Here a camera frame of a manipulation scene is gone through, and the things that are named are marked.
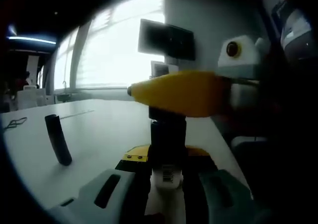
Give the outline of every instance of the ceiling light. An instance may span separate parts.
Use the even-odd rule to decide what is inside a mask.
[[[36,42],[42,42],[42,43],[48,43],[48,44],[56,44],[56,42],[48,41],[44,39],[34,39],[34,38],[28,38],[28,37],[20,37],[20,36],[11,36],[9,39],[14,40],[29,40],[29,41],[36,41]]]

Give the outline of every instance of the wire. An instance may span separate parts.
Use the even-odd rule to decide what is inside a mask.
[[[27,117],[22,117],[17,120],[11,120],[9,124],[6,127],[4,127],[3,130],[6,131],[8,129],[16,128],[18,125],[22,125],[27,119]]]
[[[73,117],[73,116],[82,115],[82,114],[85,114],[85,113],[88,113],[88,112],[93,112],[93,111],[94,111],[94,110],[88,110],[88,111],[83,111],[83,112],[80,112],[80,113],[77,113],[77,114],[74,114],[74,115],[69,115],[69,116],[60,117],[60,120],[65,119],[65,118],[69,118],[69,117]]]

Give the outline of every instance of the white wall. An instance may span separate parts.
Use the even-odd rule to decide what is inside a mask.
[[[256,9],[233,0],[165,0],[165,21],[194,32],[197,59],[179,65],[181,70],[214,71],[226,39],[267,38]]]

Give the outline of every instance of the desk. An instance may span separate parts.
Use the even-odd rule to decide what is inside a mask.
[[[57,162],[44,117],[60,117],[73,162]],[[84,100],[2,114],[2,124],[26,116],[27,121],[4,134],[7,151],[26,187],[45,209],[69,197],[108,168],[115,168],[132,147],[150,144],[148,107],[134,101]],[[187,118],[186,145],[205,149],[219,169],[247,186],[234,156],[210,118]]]

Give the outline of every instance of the television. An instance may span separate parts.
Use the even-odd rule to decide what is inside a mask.
[[[141,19],[138,51],[195,60],[194,35],[173,25]]]

